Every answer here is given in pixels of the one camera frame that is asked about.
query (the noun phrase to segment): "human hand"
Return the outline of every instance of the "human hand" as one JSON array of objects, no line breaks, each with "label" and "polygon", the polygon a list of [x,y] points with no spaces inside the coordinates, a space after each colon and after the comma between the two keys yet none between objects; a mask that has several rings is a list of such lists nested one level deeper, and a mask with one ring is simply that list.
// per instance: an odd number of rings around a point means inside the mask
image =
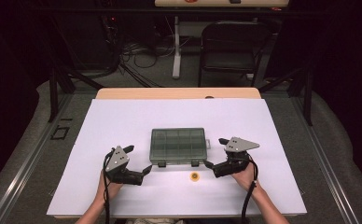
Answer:
[{"label": "human hand", "polygon": [[243,171],[232,174],[231,176],[243,189],[249,190],[251,183],[254,181],[254,164],[250,162]]},{"label": "human hand", "polygon": [[[99,186],[97,187],[96,196],[94,198],[95,201],[104,201],[104,191],[105,191],[105,183],[103,179],[103,171],[100,173],[100,180],[99,180]],[[106,183],[108,185],[108,201],[111,201],[112,199],[117,196],[118,192],[120,191],[120,188],[122,188],[123,184],[117,184],[117,183],[111,183],[111,181],[106,178]]]},{"label": "human hand", "polygon": [[[117,196],[120,188],[123,184],[111,183],[109,179],[106,179],[108,184],[108,201]],[[100,214],[104,210],[104,192],[105,192],[105,183],[104,183],[104,172],[100,173],[99,186],[97,187],[96,196],[94,197],[93,202],[83,216],[77,221],[77,224],[91,224],[95,223]]]}]

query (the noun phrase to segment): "white table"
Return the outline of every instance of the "white table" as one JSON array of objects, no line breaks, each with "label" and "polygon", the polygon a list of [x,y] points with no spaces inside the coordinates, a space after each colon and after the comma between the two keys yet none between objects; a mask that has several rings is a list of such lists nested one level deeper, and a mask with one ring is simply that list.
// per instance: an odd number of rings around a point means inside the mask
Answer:
[{"label": "white table", "polygon": [[[242,0],[240,4],[231,4],[229,0],[155,0],[156,7],[287,7],[289,0]],[[181,52],[179,39],[179,20],[174,20],[174,64],[173,78],[180,78]]]},{"label": "white table", "polygon": [[[265,101],[259,99],[257,89],[114,91],[120,94],[114,97],[116,100],[109,99],[113,92],[110,89],[103,90],[92,101],[48,215],[79,217],[86,211],[96,192],[104,156],[111,147],[134,145],[134,151],[128,154],[128,169],[141,172],[150,164],[151,130],[183,127],[205,129],[205,137],[211,141],[208,161],[214,164],[226,157],[218,138],[239,136],[259,143],[260,147],[249,153],[258,164],[261,185],[281,213],[306,213],[271,114]],[[201,98],[207,95],[226,98]],[[133,96],[144,100],[123,99]],[[192,172],[199,173],[199,181],[191,181]],[[245,195],[231,176],[215,178],[213,171],[202,164],[154,166],[142,186],[122,187],[110,212],[114,217],[238,217]],[[251,200],[247,215],[259,214]]]}]

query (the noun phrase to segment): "chair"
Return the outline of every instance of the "chair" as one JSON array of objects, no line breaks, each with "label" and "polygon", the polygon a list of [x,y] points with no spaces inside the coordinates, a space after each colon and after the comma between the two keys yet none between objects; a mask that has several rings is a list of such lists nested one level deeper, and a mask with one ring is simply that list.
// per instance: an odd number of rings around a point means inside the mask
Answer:
[{"label": "chair", "polygon": [[254,86],[262,50],[271,38],[269,28],[259,22],[217,21],[202,31],[199,83],[202,71],[253,74]]}]

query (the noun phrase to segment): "small yellow disc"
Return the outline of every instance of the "small yellow disc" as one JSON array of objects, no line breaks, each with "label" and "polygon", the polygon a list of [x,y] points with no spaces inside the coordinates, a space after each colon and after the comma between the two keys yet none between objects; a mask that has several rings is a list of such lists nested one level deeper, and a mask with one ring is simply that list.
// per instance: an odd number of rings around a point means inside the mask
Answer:
[{"label": "small yellow disc", "polygon": [[199,176],[199,174],[198,174],[197,172],[192,172],[192,173],[190,173],[189,178],[190,178],[192,181],[196,182],[196,181],[199,180],[200,176]]}]

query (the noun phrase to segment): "table leg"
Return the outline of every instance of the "table leg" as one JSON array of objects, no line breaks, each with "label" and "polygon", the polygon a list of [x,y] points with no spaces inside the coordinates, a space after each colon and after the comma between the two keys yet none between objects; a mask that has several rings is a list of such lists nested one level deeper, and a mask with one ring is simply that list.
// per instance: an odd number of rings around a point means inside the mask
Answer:
[{"label": "table leg", "polygon": [[178,17],[175,17],[174,22],[174,64],[173,64],[173,78],[180,78],[180,66],[181,66],[181,53],[180,53],[180,34],[179,34],[179,22]]}]

